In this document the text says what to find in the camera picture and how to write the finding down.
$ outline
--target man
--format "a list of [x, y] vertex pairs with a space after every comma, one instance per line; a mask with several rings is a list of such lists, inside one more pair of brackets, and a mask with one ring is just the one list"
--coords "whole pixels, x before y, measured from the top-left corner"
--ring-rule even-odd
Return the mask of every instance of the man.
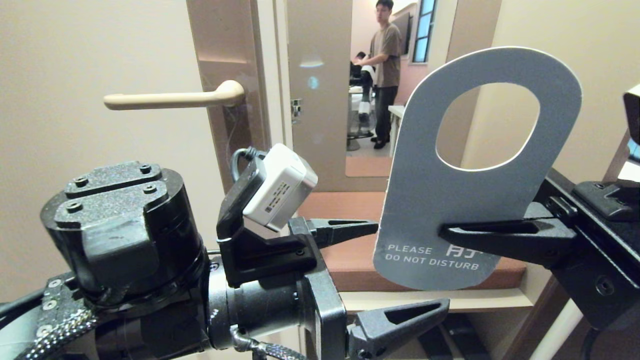
[[389, 142], [391, 132], [391, 114], [388, 107], [394, 104], [398, 85], [400, 84], [401, 36], [397, 26], [389, 22], [392, 0], [378, 0], [376, 3], [376, 20], [380, 30], [371, 39], [369, 58], [355, 65], [377, 65], [376, 80], [376, 134], [371, 138], [376, 144], [374, 149], [382, 149]]

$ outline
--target man's arm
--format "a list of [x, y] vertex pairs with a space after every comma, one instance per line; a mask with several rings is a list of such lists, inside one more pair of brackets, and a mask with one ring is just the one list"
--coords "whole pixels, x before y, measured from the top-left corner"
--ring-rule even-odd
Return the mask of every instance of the man's arm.
[[372, 58], [369, 59], [362, 59], [360, 61], [358, 61], [358, 63], [355, 63], [354, 65], [360, 65], [360, 66], [364, 66], [364, 65], [377, 65], [380, 63], [385, 62], [387, 59], [389, 58], [389, 55], [387, 54], [378, 54]]

